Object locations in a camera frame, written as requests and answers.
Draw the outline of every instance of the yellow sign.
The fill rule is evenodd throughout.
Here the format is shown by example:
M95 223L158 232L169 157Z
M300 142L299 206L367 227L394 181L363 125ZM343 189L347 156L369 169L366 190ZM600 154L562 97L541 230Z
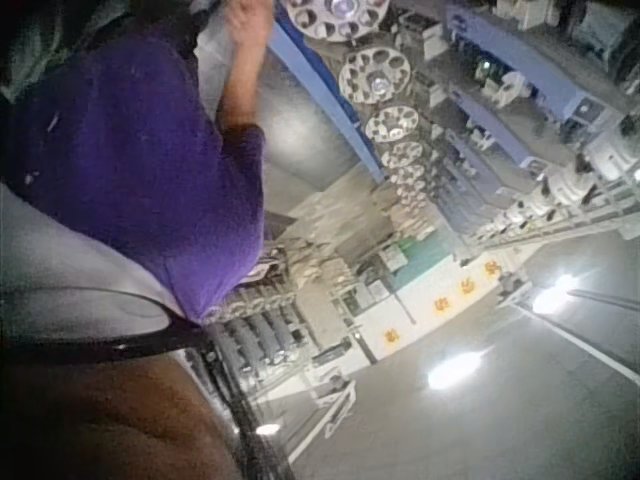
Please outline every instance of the yellow sign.
M436 307L437 313L443 313L445 310L449 310L451 308L451 304L447 297L440 297L438 300L433 302L433 304Z
M460 282L460 290L463 295L469 295L476 289L476 284L471 281L471 278L467 277Z
M384 332L384 339L387 343L395 343L400 340L400 335L398 335L395 328L392 328L391 330Z
M498 265L498 262L495 260L491 260L484 264L484 271L487 272L487 275L490 277L495 277L496 275L500 275L502 273L502 268Z

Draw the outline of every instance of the fluorescent light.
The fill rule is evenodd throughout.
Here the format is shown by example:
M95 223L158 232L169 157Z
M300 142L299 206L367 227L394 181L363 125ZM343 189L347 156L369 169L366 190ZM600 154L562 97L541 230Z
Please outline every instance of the fluorescent light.
M548 288L538 295L533 301L533 311L535 313L550 314L556 313L569 301L566 290L558 287Z
M463 353L437 366L429 373L429 387L443 390L471 375L480 366L479 353Z
M256 433L258 435L271 436L278 433L279 430L280 425L278 425L277 423L266 423L256 428Z
M573 275L565 274L562 275L558 280L556 280L556 288L564 292L568 292L569 290L575 290L578 286L578 279Z

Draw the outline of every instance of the black strap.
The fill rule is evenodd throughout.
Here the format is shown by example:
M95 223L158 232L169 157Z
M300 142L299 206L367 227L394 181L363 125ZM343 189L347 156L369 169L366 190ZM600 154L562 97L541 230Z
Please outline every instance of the black strap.
M35 341L5 338L2 344L3 360L7 364L29 365L115 362L160 355L188 347L200 347L208 341L202 327L188 322L160 302L143 295L117 293L156 304L167 314L169 325L156 332L109 339Z

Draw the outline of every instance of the hand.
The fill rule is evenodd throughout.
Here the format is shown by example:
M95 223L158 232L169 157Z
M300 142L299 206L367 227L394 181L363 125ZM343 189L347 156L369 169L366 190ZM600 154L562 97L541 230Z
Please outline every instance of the hand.
M273 29L273 0L229 0L227 25L237 47L264 50Z

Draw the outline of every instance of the purple shirt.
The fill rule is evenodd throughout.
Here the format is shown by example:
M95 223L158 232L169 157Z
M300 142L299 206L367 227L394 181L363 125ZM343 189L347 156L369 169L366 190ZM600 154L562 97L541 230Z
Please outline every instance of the purple shirt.
M214 129L184 60L127 36L74 57L18 103L4 182L149 270L199 321L262 247L264 136Z

